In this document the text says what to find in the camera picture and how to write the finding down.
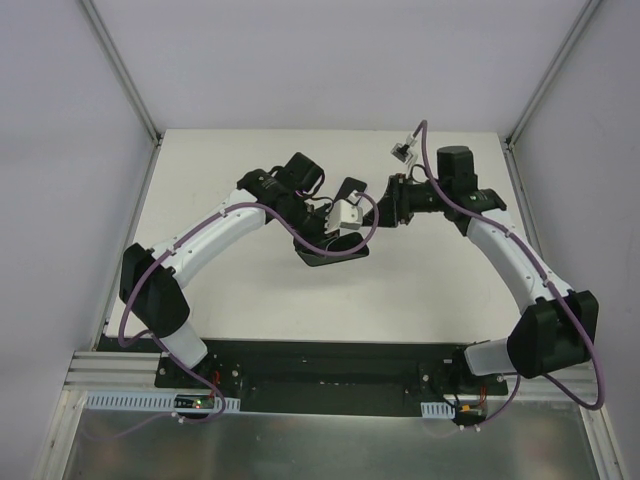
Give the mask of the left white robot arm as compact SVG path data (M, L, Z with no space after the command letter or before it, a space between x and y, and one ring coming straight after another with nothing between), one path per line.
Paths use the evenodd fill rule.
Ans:
M235 242L276 220L292 234L296 253L309 266L340 262L355 253L359 236L341 236L328 227L336 207L310 203L324 180L320 166L296 153L283 166L246 173L220 205L184 232L151 248L129 246L119 283L123 315L135 315L179 363L198 366L208 349L190 324L183 290Z

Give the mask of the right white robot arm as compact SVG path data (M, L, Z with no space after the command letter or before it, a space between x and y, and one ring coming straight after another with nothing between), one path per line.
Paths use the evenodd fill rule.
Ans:
M595 339L599 312L594 295L556 278L530 249L501 197L479 189L468 147L440 148L437 173L434 182L390 176L378 208L367 212L363 223L395 228L417 213L441 213L498 272L521 317L508 337L463 350L470 374L517 373L531 379L590 360L586 344Z

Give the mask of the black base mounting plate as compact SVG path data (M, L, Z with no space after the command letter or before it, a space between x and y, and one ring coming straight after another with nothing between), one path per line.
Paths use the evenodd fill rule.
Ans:
M209 340L188 375L160 358L158 388L206 391L215 384L244 412L417 417L445 396L503 396L497 375L474 377L455 343L384 344Z

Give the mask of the aluminium frame rail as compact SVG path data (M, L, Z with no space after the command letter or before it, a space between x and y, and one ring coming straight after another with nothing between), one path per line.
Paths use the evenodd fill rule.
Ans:
M75 352L66 390L142 391L154 389L158 353Z

